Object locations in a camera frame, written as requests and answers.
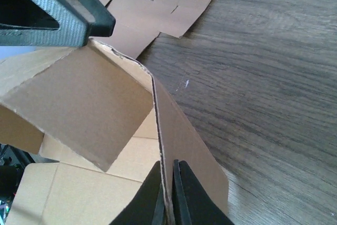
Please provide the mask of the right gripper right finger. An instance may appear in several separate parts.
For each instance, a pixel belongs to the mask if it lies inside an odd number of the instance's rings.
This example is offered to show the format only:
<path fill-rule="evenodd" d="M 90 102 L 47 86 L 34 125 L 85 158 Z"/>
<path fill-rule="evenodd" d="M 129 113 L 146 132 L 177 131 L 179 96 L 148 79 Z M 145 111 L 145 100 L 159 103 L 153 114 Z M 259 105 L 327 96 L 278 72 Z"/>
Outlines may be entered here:
<path fill-rule="evenodd" d="M 186 161 L 174 160 L 172 200 L 176 224 L 233 225 L 208 196 Z"/>

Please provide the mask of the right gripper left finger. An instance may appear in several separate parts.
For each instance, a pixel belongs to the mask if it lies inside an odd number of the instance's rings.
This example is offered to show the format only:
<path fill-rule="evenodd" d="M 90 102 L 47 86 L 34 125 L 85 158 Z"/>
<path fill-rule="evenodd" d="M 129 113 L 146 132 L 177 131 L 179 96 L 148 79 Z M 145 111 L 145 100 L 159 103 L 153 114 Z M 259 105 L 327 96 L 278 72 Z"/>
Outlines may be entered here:
<path fill-rule="evenodd" d="M 165 206 L 160 162 L 154 163 L 132 201 L 111 224 L 164 224 Z"/>

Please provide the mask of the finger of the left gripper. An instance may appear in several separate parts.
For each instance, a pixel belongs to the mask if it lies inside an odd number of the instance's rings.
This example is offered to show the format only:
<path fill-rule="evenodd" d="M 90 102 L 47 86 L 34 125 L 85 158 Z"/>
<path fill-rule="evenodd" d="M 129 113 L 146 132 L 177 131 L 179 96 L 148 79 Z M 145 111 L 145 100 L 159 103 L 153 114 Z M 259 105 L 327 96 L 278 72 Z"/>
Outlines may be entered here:
<path fill-rule="evenodd" d="M 66 0 L 90 25 L 90 36 L 110 37 L 116 23 L 99 0 Z"/>
<path fill-rule="evenodd" d="M 89 22 L 66 0 L 1 0 L 2 46 L 87 43 Z"/>

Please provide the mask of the brown cardboard box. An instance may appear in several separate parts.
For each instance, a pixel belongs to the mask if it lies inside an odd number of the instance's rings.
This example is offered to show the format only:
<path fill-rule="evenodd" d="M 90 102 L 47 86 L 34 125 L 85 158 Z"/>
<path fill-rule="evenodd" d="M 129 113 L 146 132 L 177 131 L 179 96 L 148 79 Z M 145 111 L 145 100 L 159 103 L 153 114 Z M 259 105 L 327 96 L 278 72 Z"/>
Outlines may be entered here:
<path fill-rule="evenodd" d="M 46 158 L 19 169 L 1 155 L 1 198 L 12 201 L 5 224 L 111 224 L 157 161 L 164 224 L 176 224 L 174 160 L 227 215 L 227 176 L 137 60 L 160 33 L 183 36 L 211 0 L 99 1 L 116 20 L 110 37 L 1 60 L 1 144 Z"/>

